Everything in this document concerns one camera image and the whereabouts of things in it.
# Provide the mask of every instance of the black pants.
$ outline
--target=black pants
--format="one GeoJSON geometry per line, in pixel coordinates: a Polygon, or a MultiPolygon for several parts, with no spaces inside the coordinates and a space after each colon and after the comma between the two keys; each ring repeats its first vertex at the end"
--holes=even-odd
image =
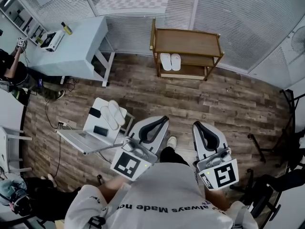
{"type": "Polygon", "coordinates": [[[175,153],[172,147],[166,147],[160,154],[160,163],[180,163],[189,166],[189,164],[179,155],[175,153]]]}
{"type": "Polygon", "coordinates": [[[26,178],[27,192],[31,198],[33,215],[42,220],[55,221],[65,219],[68,208],[75,199],[78,191],[60,192],[53,187],[50,180],[26,178]]]}

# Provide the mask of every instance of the person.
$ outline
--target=person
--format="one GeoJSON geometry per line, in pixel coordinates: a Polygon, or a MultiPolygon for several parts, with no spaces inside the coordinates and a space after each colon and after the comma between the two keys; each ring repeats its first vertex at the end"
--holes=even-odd
{"type": "Polygon", "coordinates": [[[0,49],[0,79],[12,83],[19,88],[28,88],[31,91],[43,96],[49,100],[57,100],[65,95],[65,90],[59,92],[51,90],[39,84],[39,79],[35,79],[34,75],[38,72],[27,67],[19,61],[23,49],[16,47],[15,50],[8,54],[0,49]]]}
{"type": "Polygon", "coordinates": [[[51,174],[48,179],[22,176],[5,179],[0,181],[0,203],[21,216],[33,215],[49,221],[64,219],[80,188],[61,192],[56,187],[51,174]]]}
{"type": "Polygon", "coordinates": [[[99,187],[85,185],[71,203],[65,229],[207,228],[258,229],[237,201],[231,206],[220,190],[201,194],[193,170],[175,153],[177,140],[131,185],[117,176],[99,187]]]}

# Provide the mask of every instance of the black stand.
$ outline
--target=black stand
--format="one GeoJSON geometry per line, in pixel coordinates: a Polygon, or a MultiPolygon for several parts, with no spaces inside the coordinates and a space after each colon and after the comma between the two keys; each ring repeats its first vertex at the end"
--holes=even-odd
{"type": "Polygon", "coordinates": [[[289,140],[289,137],[288,137],[288,134],[287,134],[287,129],[289,128],[290,123],[292,122],[291,136],[294,136],[294,135],[295,135],[295,110],[296,110],[296,108],[297,108],[297,105],[298,105],[298,103],[299,103],[300,98],[302,98],[302,97],[305,96],[305,94],[302,94],[302,95],[300,95],[300,96],[294,98],[294,92],[291,91],[290,89],[288,89],[288,90],[286,90],[286,91],[281,90],[280,93],[283,93],[283,94],[284,94],[284,97],[285,97],[286,101],[288,102],[288,105],[289,105],[289,109],[290,109],[291,115],[290,115],[290,118],[289,118],[289,120],[288,120],[287,125],[285,126],[285,129],[282,129],[282,134],[281,134],[281,136],[278,138],[278,140],[277,140],[275,146],[274,146],[272,149],[261,148],[261,147],[259,146],[259,144],[258,144],[258,142],[257,142],[257,140],[256,140],[256,138],[255,138],[255,136],[254,136],[253,134],[251,134],[251,133],[248,135],[248,138],[253,140],[254,145],[255,145],[255,147],[257,148],[257,150],[258,150],[258,152],[259,152],[259,154],[260,154],[260,156],[261,156],[261,161],[262,161],[262,162],[266,163],[266,159],[265,159],[265,156],[264,156],[263,152],[274,152],[274,153],[278,153],[278,154],[281,155],[281,162],[280,162],[280,164],[277,164],[277,165],[276,165],[277,168],[281,167],[282,164],[285,162],[285,160],[287,160],[288,157],[287,157],[286,154],[289,153],[289,150],[286,150],[287,148],[282,149],[282,148],[278,148],[278,146],[279,146],[279,144],[281,143],[281,141],[282,141],[283,139],[286,141],[286,146],[287,146],[287,147],[290,146],[290,145],[289,145],[289,141],[290,141],[290,140],[289,140]]]}

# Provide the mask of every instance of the floor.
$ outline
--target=floor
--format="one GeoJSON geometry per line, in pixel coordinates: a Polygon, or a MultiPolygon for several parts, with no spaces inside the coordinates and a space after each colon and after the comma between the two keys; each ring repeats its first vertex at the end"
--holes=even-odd
{"type": "MultiPolygon", "coordinates": [[[[264,148],[272,148],[276,143],[289,118],[288,105],[279,89],[222,69],[215,69],[206,82],[158,79],[152,58],[124,54],[115,57],[109,79],[107,88],[102,88],[99,82],[86,80],[80,80],[75,87],[70,84],[72,91],[46,108],[52,125],[56,127],[60,120],[73,129],[82,129],[95,98],[114,99],[134,115],[136,121],[167,115],[170,118],[167,137],[177,137],[176,152],[189,164],[195,160],[191,126],[201,120],[214,125],[226,136],[238,160],[240,184],[247,182],[249,168],[254,170],[255,177],[277,176],[285,170],[285,166],[275,168],[279,162],[276,156],[267,155],[267,163],[262,163],[253,142],[247,138],[249,133],[254,134],[264,148]]],[[[58,166],[59,135],[47,120],[45,106],[44,98],[30,96],[24,130],[33,141],[25,143],[22,150],[24,166],[33,168],[30,176],[55,175],[58,166]]],[[[111,160],[114,151],[103,151],[103,155],[111,160]]],[[[109,167],[98,156],[84,156],[61,140],[61,161],[56,176],[60,189],[97,185],[98,174],[107,181],[114,175],[109,167]]],[[[230,189],[225,192],[230,201],[242,195],[230,189]]],[[[259,224],[268,211],[266,209],[257,219],[259,224]]]]}

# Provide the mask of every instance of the white t-shirt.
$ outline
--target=white t-shirt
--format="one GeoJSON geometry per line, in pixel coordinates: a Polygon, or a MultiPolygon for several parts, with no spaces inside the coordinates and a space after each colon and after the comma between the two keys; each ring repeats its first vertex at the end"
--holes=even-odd
{"type": "Polygon", "coordinates": [[[192,169],[177,163],[155,164],[109,204],[98,188],[83,186],[67,212],[65,229],[93,229],[88,221],[95,216],[106,219],[103,229],[258,229],[241,202],[224,212],[205,200],[192,169]]]}

